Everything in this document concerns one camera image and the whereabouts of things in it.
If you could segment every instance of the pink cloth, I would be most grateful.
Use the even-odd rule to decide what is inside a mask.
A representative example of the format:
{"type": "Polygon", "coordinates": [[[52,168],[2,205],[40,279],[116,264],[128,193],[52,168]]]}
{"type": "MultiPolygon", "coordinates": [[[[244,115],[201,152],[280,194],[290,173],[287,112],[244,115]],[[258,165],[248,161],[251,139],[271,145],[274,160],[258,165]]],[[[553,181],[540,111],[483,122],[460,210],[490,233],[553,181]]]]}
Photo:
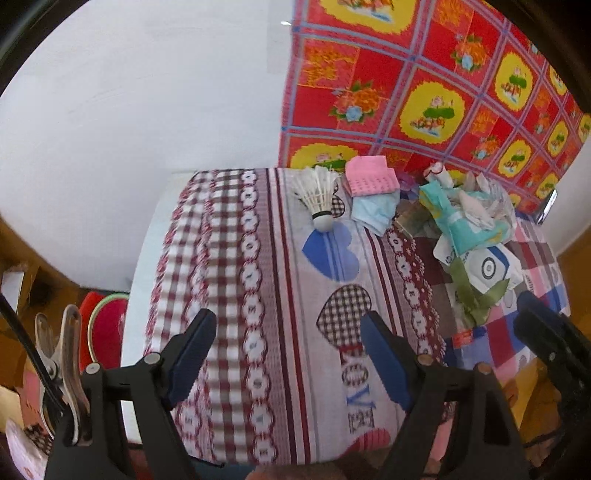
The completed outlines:
{"type": "Polygon", "coordinates": [[[345,176],[352,197],[392,193],[400,188],[393,168],[388,168],[386,157],[354,157],[345,165],[345,176]]]}

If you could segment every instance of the checkered tablecloth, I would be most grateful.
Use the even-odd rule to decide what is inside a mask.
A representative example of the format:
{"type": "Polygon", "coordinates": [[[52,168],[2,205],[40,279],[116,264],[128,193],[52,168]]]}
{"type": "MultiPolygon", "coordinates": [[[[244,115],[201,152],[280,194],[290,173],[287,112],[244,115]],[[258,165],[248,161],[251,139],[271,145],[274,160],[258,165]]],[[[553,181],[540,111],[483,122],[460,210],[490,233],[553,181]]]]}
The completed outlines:
{"type": "MultiPolygon", "coordinates": [[[[377,310],[417,352],[508,379],[531,358],[512,335],[515,292],[471,331],[456,315],[436,238],[379,238],[350,219],[337,186],[335,228],[313,230],[289,192],[294,170],[196,173],[170,212],[145,329],[161,351],[202,307],[216,340],[173,411],[188,452],[212,462],[313,463],[390,444],[404,420],[363,351],[359,319],[377,310]]],[[[568,312],[560,270],[540,231],[520,217],[508,247],[529,288],[568,312]]]]}

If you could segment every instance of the shuttlecock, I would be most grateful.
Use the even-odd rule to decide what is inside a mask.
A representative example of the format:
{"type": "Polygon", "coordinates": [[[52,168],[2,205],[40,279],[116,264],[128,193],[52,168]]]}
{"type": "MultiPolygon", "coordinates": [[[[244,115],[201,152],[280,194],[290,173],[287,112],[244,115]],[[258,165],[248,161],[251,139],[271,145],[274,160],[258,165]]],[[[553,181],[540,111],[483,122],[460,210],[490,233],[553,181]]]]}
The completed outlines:
{"type": "Polygon", "coordinates": [[[337,178],[337,172],[320,166],[294,172],[293,191],[308,207],[312,224],[319,232],[330,232],[333,228],[332,196],[337,178]]]}

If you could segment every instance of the blue flower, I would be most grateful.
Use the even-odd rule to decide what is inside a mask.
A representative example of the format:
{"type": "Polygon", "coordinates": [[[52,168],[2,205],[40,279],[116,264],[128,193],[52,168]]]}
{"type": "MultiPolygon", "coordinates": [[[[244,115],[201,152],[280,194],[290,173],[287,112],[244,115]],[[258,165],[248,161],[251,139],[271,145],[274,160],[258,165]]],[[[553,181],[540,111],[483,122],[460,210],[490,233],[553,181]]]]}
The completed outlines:
{"type": "Polygon", "coordinates": [[[467,53],[462,55],[462,67],[464,67],[466,70],[470,70],[473,66],[474,61],[472,60],[472,57],[467,53]]]}
{"type": "Polygon", "coordinates": [[[347,108],[347,112],[345,113],[348,122],[358,122],[362,115],[361,107],[356,105],[347,108]]]}

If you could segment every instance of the black band on shuttlecock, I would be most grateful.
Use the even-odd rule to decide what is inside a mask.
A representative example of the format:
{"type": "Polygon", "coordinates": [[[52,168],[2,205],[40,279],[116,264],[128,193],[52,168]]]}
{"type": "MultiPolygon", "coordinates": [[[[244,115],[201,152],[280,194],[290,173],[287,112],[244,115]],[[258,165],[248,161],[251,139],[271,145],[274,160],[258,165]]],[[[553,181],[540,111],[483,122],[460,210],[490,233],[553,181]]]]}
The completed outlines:
{"type": "Polygon", "coordinates": [[[330,213],[328,210],[322,210],[321,212],[317,212],[312,214],[312,220],[318,217],[321,217],[323,215],[332,215],[332,213],[330,213]]]}

